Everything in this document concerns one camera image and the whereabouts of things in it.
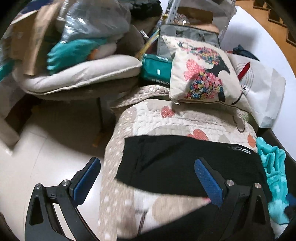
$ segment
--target metal screw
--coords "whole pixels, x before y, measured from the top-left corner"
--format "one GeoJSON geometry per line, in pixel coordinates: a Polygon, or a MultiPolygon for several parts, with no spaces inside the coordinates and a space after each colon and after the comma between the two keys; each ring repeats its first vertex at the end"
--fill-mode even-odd
{"type": "Polygon", "coordinates": [[[234,185],[233,180],[227,180],[226,183],[227,183],[228,186],[233,186],[234,185]]]}
{"type": "Polygon", "coordinates": [[[62,186],[64,186],[64,187],[67,186],[69,184],[69,182],[70,182],[69,180],[63,180],[62,186]]]}
{"type": "Polygon", "coordinates": [[[41,184],[40,183],[38,183],[38,184],[35,185],[35,189],[38,190],[39,188],[41,188],[41,184]]]}
{"type": "Polygon", "coordinates": [[[255,188],[260,189],[261,188],[261,184],[260,183],[255,183],[255,188]]]}

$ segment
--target bed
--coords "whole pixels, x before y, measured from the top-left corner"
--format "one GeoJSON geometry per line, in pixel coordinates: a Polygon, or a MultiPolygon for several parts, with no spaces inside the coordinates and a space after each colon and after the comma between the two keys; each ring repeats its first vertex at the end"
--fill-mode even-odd
{"type": "Polygon", "coordinates": [[[126,137],[181,135],[240,144],[257,151],[256,133],[244,120],[245,112],[219,103],[175,104],[168,100],[168,92],[160,85],[139,87],[111,106],[118,121],[106,147],[102,169],[101,241],[135,237],[209,203],[202,197],[148,193],[115,180],[126,137]]]}

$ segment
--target tile floor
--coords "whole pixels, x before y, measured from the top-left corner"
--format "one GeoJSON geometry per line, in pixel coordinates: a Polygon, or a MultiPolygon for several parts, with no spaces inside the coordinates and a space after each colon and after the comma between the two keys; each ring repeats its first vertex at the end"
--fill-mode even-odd
{"type": "MultiPolygon", "coordinates": [[[[91,157],[103,161],[111,134],[92,146],[100,123],[94,100],[46,102],[27,121],[13,150],[0,146],[0,212],[24,241],[25,219],[32,190],[37,183],[58,185],[71,179],[91,157]]],[[[98,176],[78,209],[96,234],[101,177],[98,176]]],[[[74,239],[58,205],[55,209],[67,237],[74,239]]]]}

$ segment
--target white paper bag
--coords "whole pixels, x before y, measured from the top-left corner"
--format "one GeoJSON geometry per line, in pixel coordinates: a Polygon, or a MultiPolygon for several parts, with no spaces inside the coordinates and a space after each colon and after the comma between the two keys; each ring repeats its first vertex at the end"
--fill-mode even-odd
{"type": "Polygon", "coordinates": [[[284,97],[285,78],[257,60],[236,54],[227,55],[237,75],[250,62],[250,68],[240,84],[258,126],[271,128],[284,97]]]}

